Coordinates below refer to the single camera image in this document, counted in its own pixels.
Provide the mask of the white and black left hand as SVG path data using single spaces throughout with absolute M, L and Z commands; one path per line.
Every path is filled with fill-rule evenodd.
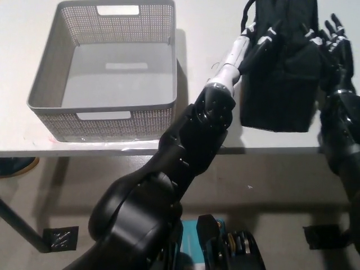
M 251 37 L 256 32 L 257 24 L 254 22 L 245 28 L 234 41 L 218 66 L 215 76 L 208 80 L 205 88 L 219 88 L 233 97 L 235 86 L 239 84 L 242 76 L 255 67 L 263 65 L 266 62 L 265 58 L 276 50 L 281 24 L 281 20 L 276 21 L 252 48 Z

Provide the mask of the black and white right hand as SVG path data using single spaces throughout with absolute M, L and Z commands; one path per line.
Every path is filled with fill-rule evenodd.
M 328 96 L 341 93 L 356 94 L 353 85 L 354 75 L 353 51 L 345 28 L 335 13 L 331 20 L 325 21 L 327 31 L 315 32 L 303 25 L 305 38 L 319 53 L 321 75 L 319 87 Z

